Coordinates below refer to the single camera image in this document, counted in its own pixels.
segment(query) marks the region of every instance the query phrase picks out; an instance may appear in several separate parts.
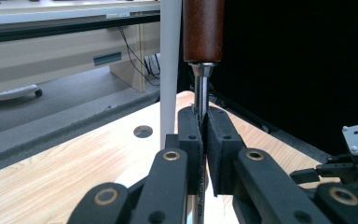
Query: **black backdrop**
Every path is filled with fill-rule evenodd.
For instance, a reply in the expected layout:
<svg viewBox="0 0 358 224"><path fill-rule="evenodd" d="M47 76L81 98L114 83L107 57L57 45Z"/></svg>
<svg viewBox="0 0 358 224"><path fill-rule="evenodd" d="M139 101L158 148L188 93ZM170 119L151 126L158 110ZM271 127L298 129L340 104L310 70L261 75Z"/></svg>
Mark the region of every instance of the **black backdrop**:
<svg viewBox="0 0 358 224"><path fill-rule="evenodd" d="M358 124L358 1L225 2L217 92L326 151Z"/></svg>

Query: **metal shaft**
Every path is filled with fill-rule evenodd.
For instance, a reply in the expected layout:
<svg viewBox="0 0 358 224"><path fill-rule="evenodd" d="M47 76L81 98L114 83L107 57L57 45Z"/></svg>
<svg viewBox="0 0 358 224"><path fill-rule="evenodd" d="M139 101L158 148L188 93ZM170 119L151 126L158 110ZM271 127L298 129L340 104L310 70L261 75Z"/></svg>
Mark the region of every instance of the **metal shaft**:
<svg viewBox="0 0 358 224"><path fill-rule="evenodd" d="M202 124L209 108L209 77L217 63L190 63L195 76L194 107Z"/></svg>

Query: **wooden tabletop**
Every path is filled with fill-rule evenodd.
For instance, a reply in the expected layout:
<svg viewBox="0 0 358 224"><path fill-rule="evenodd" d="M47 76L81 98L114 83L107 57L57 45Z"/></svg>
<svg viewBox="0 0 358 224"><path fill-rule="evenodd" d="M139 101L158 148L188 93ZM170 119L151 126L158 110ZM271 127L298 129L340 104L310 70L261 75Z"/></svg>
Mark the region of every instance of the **wooden tabletop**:
<svg viewBox="0 0 358 224"><path fill-rule="evenodd" d="M192 92L179 93L176 110L191 105L193 98ZM229 116L246 145L267 151L286 173L318 164L253 125ZM142 125L153 129L150 137L133 134ZM159 104L155 104L10 165L0 170L0 223L66 223L89 189L114 181L128 187L147 175L158 150ZM230 197L207 198L207 211L208 207L219 211L213 216L220 219L215 217L214 221L236 222Z"/></svg>

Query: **brown wooden handle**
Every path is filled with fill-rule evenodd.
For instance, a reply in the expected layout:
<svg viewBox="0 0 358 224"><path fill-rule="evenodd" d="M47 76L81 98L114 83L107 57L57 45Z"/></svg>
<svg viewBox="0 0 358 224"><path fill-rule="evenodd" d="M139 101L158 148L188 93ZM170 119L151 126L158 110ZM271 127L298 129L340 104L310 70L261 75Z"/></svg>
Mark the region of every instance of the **brown wooden handle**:
<svg viewBox="0 0 358 224"><path fill-rule="evenodd" d="M220 62L224 0L184 0L185 62Z"/></svg>

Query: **white pole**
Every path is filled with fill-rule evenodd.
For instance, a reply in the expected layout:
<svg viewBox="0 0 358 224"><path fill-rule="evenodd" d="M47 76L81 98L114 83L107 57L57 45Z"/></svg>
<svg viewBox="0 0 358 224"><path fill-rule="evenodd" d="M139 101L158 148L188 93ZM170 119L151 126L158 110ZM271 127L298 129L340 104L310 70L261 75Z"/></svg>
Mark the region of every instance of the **white pole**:
<svg viewBox="0 0 358 224"><path fill-rule="evenodd" d="M160 148L165 135L174 131L181 12L182 0L161 0Z"/></svg>

